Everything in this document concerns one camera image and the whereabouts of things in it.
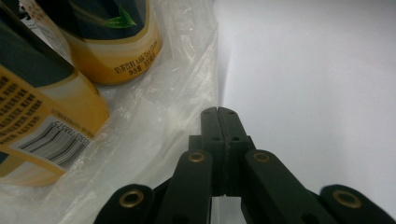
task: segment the transparent plastic bag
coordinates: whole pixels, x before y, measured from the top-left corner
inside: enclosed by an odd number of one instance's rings
[[[200,112],[218,104],[217,23],[212,1],[154,0],[163,48],[147,73],[99,86],[110,118],[54,185],[0,185],[0,223],[93,223],[112,193],[169,178]]]

